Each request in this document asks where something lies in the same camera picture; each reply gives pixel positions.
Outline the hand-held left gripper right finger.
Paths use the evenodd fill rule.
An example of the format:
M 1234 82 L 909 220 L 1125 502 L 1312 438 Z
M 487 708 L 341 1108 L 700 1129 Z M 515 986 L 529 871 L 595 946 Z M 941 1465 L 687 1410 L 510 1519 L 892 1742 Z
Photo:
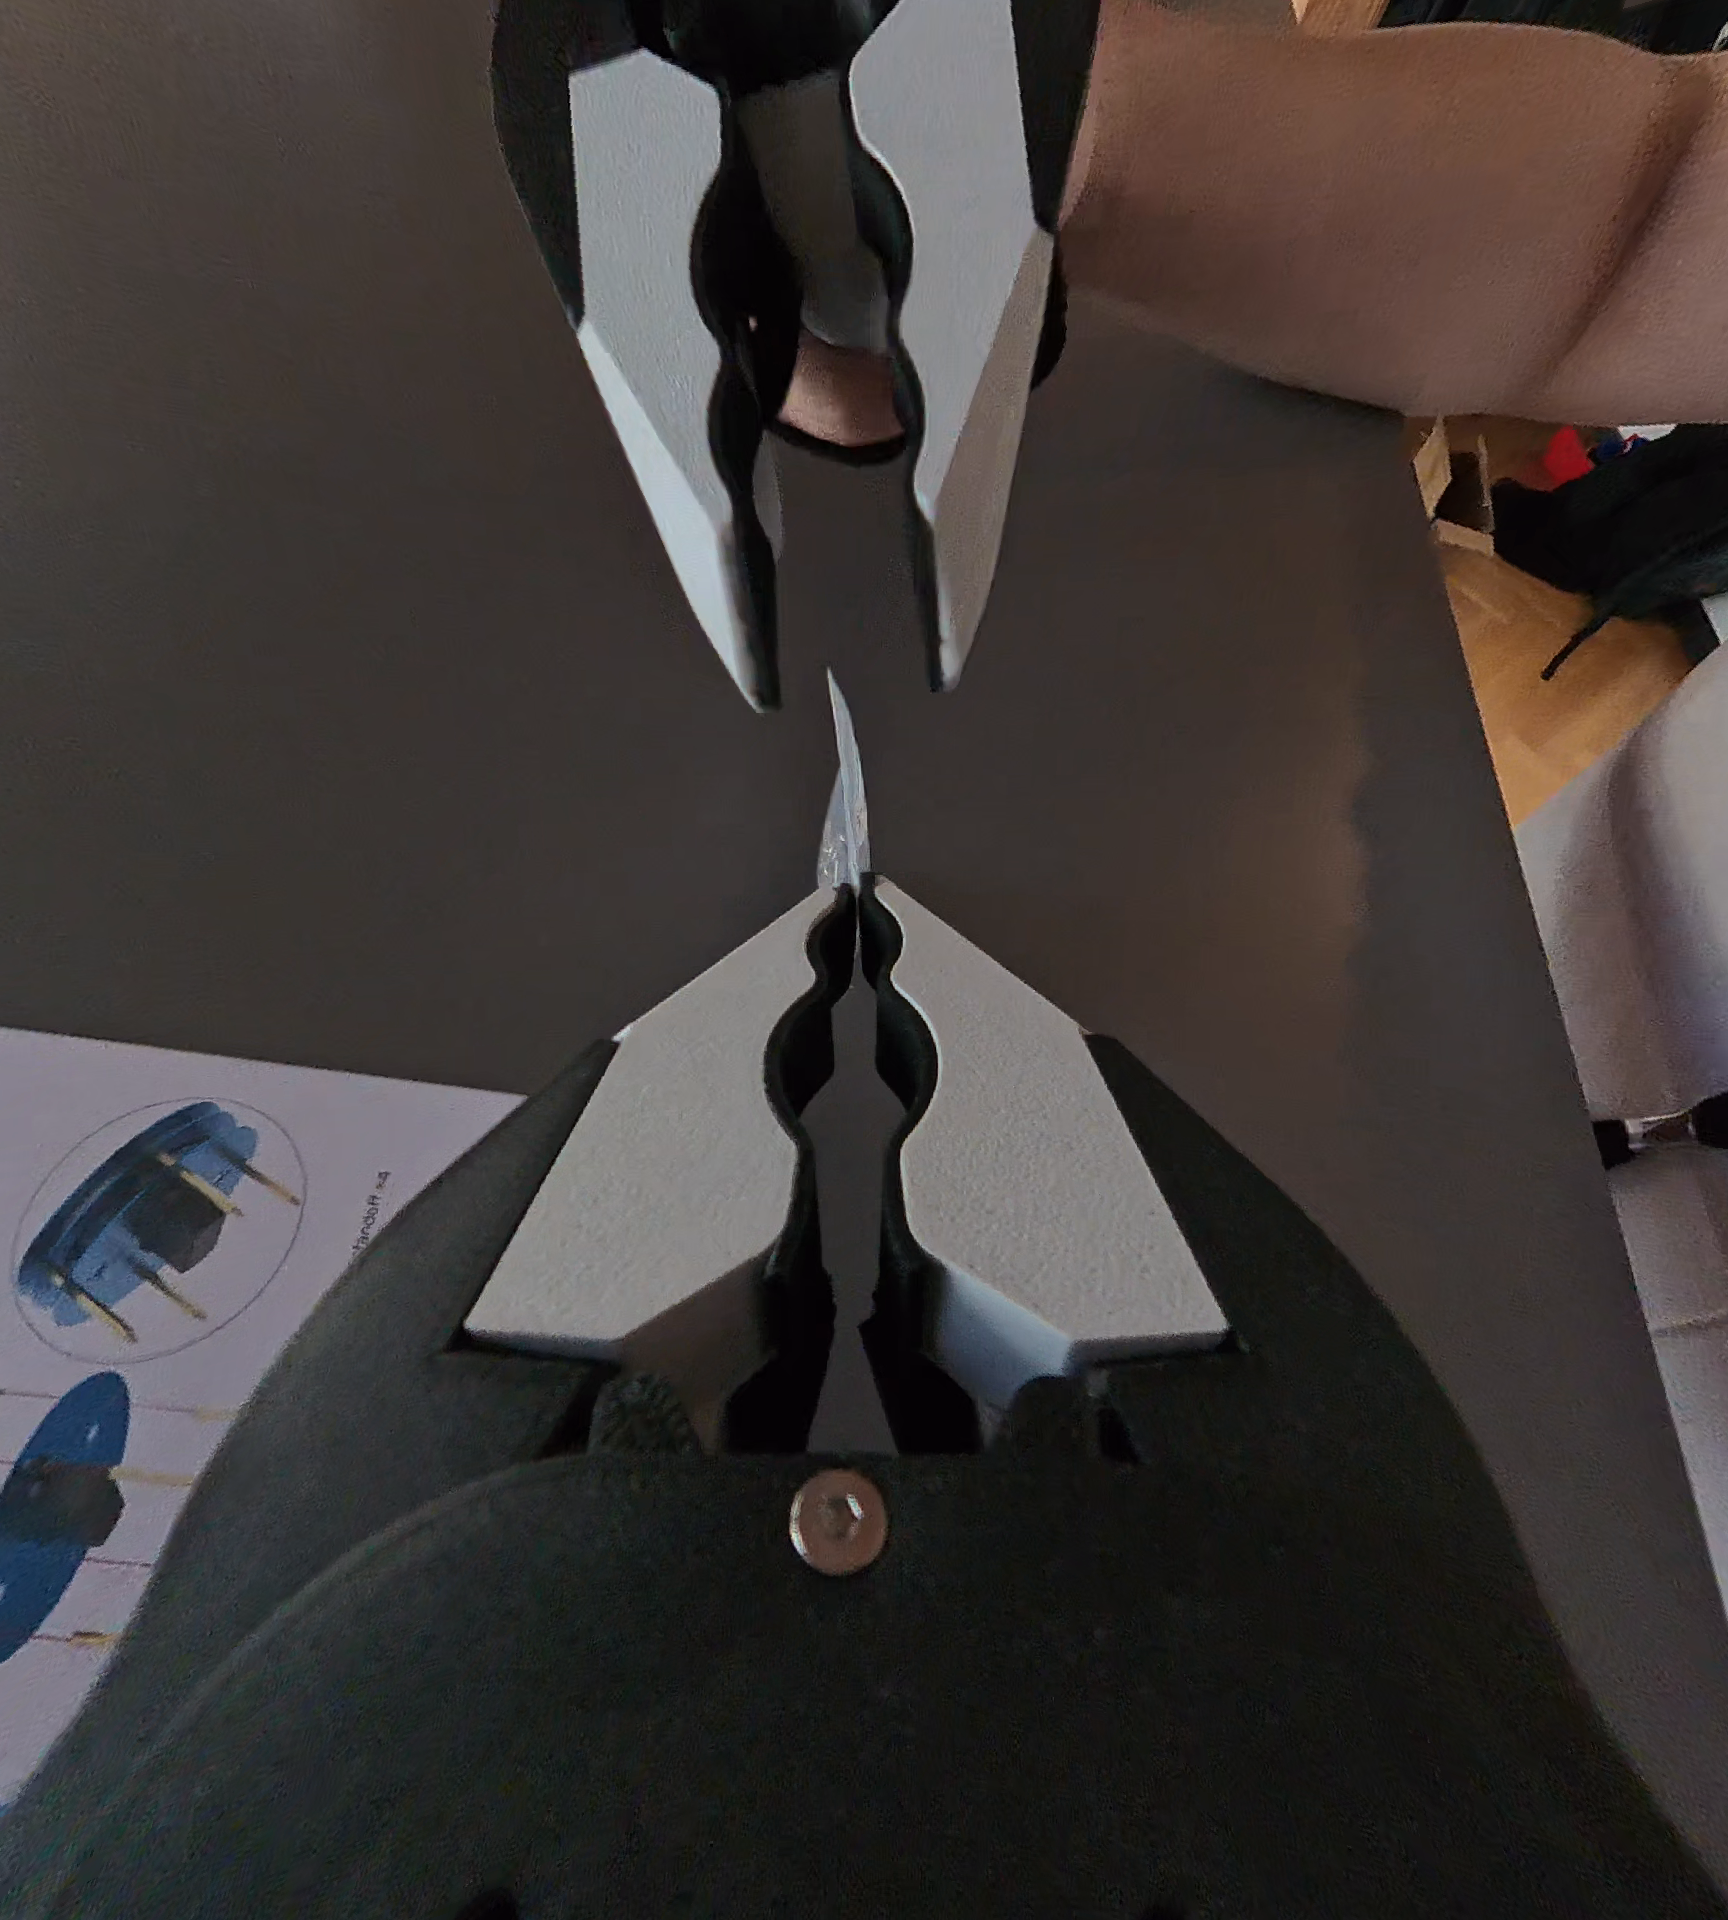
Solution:
M 860 1329 L 897 1451 L 978 1453 L 1036 1380 L 1218 1349 L 1231 1320 L 1093 1035 L 887 876 L 858 943 L 900 1110 Z

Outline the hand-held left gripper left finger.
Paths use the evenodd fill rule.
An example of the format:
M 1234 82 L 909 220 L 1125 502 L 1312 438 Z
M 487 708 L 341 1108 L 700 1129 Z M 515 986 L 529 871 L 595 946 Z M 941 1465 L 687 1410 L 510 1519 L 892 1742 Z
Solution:
M 818 886 L 632 1023 L 469 1335 L 656 1377 L 708 1448 L 804 1453 L 836 1323 L 804 1110 L 855 953 L 856 886 Z

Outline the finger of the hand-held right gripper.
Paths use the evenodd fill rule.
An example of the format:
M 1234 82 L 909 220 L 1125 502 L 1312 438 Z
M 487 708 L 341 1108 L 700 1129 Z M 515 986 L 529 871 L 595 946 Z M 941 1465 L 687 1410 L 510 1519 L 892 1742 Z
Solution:
M 913 418 L 926 677 L 946 693 L 997 584 L 1053 277 L 1012 6 L 892 4 L 850 63 L 846 108 L 900 216 L 887 330 Z
M 569 82 L 576 327 L 688 609 L 740 697 L 781 705 L 775 492 L 756 391 L 708 310 L 700 243 L 731 151 L 722 95 L 656 52 Z

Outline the small clear bag of screws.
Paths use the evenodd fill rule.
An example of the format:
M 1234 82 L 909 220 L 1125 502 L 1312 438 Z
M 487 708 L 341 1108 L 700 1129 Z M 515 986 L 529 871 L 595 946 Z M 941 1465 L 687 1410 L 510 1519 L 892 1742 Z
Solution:
M 860 899 L 873 871 L 869 794 L 863 775 L 852 708 L 836 678 L 827 671 L 829 711 L 834 739 L 834 778 L 818 845 L 818 889 L 844 890 Z

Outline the person's right forearm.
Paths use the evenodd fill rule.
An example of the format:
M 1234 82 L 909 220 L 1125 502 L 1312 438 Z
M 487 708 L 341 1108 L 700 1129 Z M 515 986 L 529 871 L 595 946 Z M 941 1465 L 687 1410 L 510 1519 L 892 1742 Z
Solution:
M 1413 418 L 1728 422 L 1728 55 L 1106 4 L 1082 297 Z

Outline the dark grey desk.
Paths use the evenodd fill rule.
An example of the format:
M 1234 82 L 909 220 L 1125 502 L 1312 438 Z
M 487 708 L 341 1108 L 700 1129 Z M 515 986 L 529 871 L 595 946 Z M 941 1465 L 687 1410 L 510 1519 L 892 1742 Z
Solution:
M 517 208 L 488 4 L 0 4 L 0 1027 L 529 1093 L 887 876 L 1374 1284 L 1728 1898 L 1728 1628 L 1398 421 L 1070 310 L 926 684 L 779 448 L 736 694 Z

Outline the person's right hand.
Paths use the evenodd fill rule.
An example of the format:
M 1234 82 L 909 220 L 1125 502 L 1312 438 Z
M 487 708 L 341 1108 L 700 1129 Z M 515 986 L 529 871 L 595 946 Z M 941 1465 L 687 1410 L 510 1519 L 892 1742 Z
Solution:
M 904 429 L 892 365 L 873 350 L 801 333 L 777 425 L 802 443 L 844 457 L 898 448 Z

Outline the brown cardboard box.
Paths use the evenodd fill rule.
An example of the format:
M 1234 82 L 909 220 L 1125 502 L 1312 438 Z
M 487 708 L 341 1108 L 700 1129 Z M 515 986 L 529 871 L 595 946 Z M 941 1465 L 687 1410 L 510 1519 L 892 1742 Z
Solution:
M 1407 429 L 1414 480 L 1436 544 L 1495 558 L 1492 459 L 1481 425 L 1435 416 L 1411 421 Z

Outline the person's white shirt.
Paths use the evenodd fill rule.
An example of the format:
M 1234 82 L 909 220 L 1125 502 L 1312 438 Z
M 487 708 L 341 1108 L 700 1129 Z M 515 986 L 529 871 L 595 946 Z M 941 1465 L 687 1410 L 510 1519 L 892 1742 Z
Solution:
M 1728 638 L 1519 851 L 1728 1616 Z

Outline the black backpack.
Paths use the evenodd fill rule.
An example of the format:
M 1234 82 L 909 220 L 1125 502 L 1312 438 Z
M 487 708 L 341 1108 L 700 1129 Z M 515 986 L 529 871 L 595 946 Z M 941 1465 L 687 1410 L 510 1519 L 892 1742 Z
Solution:
M 1691 664 L 1717 653 L 1702 604 L 1728 594 L 1728 425 L 1680 425 L 1549 492 L 1501 478 L 1492 523 L 1505 564 L 1591 606 L 1542 681 L 1615 620 L 1667 624 Z

